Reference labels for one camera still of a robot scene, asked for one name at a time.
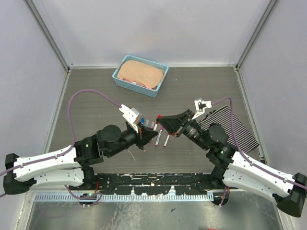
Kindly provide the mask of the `white pen red tip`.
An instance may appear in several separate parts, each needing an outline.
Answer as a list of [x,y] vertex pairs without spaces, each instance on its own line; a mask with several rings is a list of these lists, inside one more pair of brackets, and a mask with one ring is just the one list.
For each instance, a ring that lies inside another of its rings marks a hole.
[[165,142],[164,142],[164,147],[166,147],[166,146],[167,146],[167,143],[168,143],[169,137],[170,137],[170,135],[167,135],[167,137],[166,137],[166,139],[165,139]]

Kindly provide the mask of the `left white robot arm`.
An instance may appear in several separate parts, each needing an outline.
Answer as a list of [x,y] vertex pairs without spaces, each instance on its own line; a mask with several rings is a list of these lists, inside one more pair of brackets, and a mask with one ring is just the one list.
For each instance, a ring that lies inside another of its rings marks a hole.
[[96,178],[91,165],[102,163],[103,158],[127,150],[132,145],[139,149],[158,135],[153,128],[138,124],[135,131],[130,125],[121,131],[108,125],[96,134],[77,141],[63,149],[34,157],[20,157],[10,153],[5,157],[3,189],[5,195],[22,194],[31,187],[69,185],[91,190]]

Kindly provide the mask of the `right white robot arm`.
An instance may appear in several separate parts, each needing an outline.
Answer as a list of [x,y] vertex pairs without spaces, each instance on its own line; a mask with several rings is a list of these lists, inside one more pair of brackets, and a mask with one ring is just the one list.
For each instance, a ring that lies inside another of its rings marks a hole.
[[295,175],[280,172],[256,161],[237,146],[227,143],[229,136],[218,123],[210,123],[202,129],[191,120],[191,111],[157,118],[157,122],[171,135],[181,134],[203,150],[215,165],[211,173],[211,183],[216,189],[234,187],[243,189],[276,204],[282,212],[299,218],[302,215],[307,196],[307,178],[301,173]]

